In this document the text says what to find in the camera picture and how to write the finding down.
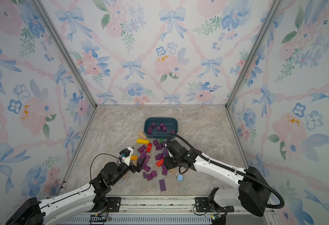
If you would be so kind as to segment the red rectangular brick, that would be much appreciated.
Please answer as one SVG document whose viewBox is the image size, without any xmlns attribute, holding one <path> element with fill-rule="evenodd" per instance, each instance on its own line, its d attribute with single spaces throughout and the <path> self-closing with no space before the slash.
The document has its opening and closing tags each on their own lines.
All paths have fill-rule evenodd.
<svg viewBox="0 0 329 225">
<path fill-rule="evenodd" d="M 156 162 L 157 167 L 161 167 L 163 165 L 163 161 L 164 161 L 164 159 L 157 161 Z"/>
</svg>

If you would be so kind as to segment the natural wood brick near bin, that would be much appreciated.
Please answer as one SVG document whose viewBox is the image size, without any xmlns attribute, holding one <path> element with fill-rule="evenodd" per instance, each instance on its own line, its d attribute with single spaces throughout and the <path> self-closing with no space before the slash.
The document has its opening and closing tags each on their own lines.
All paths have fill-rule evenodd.
<svg viewBox="0 0 329 225">
<path fill-rule="evenodd" d="M 147 137 L 142 132 L 138 132 L 138 135 L 141 139 L 147 139 Z"/>
</svg>

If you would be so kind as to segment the purple long brick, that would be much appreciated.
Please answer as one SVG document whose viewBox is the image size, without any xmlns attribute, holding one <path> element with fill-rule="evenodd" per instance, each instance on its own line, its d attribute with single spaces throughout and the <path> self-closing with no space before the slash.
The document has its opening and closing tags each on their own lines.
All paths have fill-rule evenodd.
<svg viewBox="0 0 329 225">
<path fill-rule="evenodd" d="M 166 185 L 165 185 L 165 181 L 163 179 L 159 180 L 159 185 L 160 185 L 161 192 L 166 191 Z"/>
<path fill-rule="evenodd" d="M 151 167 L 149 167 L 149 166 L 146 165 L 146 164 L 143 164 L 143 165 L 142 165 L 142 169 L 143 169 L 144 171 L 148 172 L 148 173 L 151 171 Z"/>
</svg>

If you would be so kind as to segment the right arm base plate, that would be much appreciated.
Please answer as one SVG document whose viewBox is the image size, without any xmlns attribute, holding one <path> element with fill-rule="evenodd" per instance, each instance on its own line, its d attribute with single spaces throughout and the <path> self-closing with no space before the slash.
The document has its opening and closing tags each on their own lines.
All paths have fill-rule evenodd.
<svg viewBox="0 0 329 225">
<path fill-rule="evenodd" d="M 208 197 L 196 197 L 193 211 L 199 214 L 203 213 L 224 213 L 234 212 L 233 206 L 221 207 L 214 200 L 208 200 Z"/>
</svg>

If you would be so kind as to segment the light blue cube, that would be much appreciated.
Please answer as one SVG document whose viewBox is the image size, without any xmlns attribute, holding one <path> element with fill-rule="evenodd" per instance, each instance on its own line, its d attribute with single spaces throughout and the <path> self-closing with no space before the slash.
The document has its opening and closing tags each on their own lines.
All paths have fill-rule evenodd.
<svg viewBox="0 0 329 225">
<path fill-rule="evenodd" d="M 183 175 L 179 174 L 177 180 L 182 181 L 183 180 Z"/>
</svg>

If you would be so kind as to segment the purple brick far left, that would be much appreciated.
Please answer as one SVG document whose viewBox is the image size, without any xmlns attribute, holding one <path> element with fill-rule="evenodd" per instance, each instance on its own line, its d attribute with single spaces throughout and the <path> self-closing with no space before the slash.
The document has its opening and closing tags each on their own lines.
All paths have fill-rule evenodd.
<svg viewBox="0 0 329 225">
<path fill-rule="evenodd" d="M 153 132 L 153 127 L 148 127 L 147 134 L 151 135 Z"/>
</svg>

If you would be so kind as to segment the red arch brick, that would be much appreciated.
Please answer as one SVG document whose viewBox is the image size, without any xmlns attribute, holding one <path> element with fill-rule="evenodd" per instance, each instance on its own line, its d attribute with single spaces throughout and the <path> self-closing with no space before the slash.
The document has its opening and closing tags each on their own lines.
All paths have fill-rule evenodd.
<svg viewBox="0 0 329 225">
<path fill-rule="evenodd" d="M 148 143 L 146 152 L 147 153 L 150 153 L 151 152 L 151 149 L 152 149 L 152 144 L 151 143 Z"/>
</svg>

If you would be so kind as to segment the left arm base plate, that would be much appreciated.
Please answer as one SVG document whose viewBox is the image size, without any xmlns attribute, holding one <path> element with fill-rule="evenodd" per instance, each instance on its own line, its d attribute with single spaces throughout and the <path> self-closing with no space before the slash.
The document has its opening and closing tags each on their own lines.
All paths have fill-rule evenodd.
<svg viewBox="0 0 329 225">
<path fill-rule="evenodd" d="M 98 200 L 95 205 L 87 212 L 119 212 L 121 197 L 105 197 L 104 200 Z"/>
</svg>

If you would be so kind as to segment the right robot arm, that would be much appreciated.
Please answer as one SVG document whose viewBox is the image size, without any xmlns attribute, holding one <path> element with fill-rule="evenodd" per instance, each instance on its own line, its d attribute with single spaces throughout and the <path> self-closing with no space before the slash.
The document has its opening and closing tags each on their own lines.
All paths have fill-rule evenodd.
<svg viewBox="0 0 329 225">
<path fill-rule="evenodd" d="M 231 189 L 214 187 L 208 195 L 207 204 L 204 207 L 205 212 L 224 212 L 227 207 L 242 206 L 254 216 L 262 217 L 264 215 L 271 195 L 270 191 L 261 184 L 239 174 L 242 172 L 266 183 L 256 168 L 251 166 L 246 170 L 222 164 L 200 151 L 187 150 L 176 140 L 167 140 L 165 147 L 169 152 L 169 156 L 166 156 L 163 161 L 166 169 L 193 170 L 210 175 L 231 186 Z"/>
</svg>

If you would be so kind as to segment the yellow long brick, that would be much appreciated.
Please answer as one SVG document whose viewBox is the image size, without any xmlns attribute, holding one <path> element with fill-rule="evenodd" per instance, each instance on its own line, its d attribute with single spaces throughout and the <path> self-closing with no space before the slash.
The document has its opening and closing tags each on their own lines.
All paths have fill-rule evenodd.
<svg viewBox="0 0 329 225">
<path fill-rule="evenodd" d="M 136 142 L 139 143 L 139 144 L 147 145 L 147 144 L 150 143 L 150 140 L 147 140 L 147 139 L 140 139 L 140 138 L 139 138 L 139 139 L 136 140 Z"/>
</svg>

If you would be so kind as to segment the teal plastic storage bin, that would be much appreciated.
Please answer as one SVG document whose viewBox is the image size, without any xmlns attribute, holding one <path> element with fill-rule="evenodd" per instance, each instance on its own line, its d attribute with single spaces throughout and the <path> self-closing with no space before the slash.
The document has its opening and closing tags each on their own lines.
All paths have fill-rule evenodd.
<svg viewBox="0 0 329 225">
<path fill-rule="evenodd" d="M 165 139 L 168 132 L 177 134 L 178 121 L 171 117 L 150 117 L 144 122 L 143 131 L 151 139 Z"/>
</svg>

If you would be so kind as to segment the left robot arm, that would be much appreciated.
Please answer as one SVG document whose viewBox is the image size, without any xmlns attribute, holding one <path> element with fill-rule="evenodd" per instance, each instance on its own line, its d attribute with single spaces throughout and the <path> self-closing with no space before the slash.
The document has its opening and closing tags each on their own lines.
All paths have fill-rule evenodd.
<svg viewBox="0 0 329 225">
<path fill-rule="evenodd" d="M 106 195 L 128 171 L 140 173 L 145 159 L 133 163 L 107 163 L 88 184 L 61 196 L 26 200 L 7 220 L 7 225 L 56 225 L 83 212 L 99 212 L 107 207 Z"/>
</svg>

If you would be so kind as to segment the aluminium front rail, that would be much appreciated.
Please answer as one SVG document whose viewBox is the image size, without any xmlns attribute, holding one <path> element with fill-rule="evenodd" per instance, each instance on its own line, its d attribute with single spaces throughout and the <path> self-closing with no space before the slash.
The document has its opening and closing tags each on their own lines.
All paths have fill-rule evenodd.
<svg viewBox="0 0 329 225">
<path fill-rule="evenodd" d="M 274 211 L 256 217 L 240 206 L 211 211 L 207 196 L 108 196 L 104 208 L 46 206 L 45 225 L 277 225 Z"/>
</svg>

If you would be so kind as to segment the purple long brick front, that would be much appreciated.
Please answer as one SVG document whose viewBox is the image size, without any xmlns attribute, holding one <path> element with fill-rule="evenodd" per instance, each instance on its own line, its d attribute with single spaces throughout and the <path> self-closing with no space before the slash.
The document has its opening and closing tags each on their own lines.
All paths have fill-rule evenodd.
<svg viewBox="0 0 329 225">
<path fill-rule="evenodd" d="M 159 185 L 160 185 L 161 192 L 166 191 L 166 185 L 165 185 L 165 181 L 163 179 L 159 180 Z"/>
</svg>

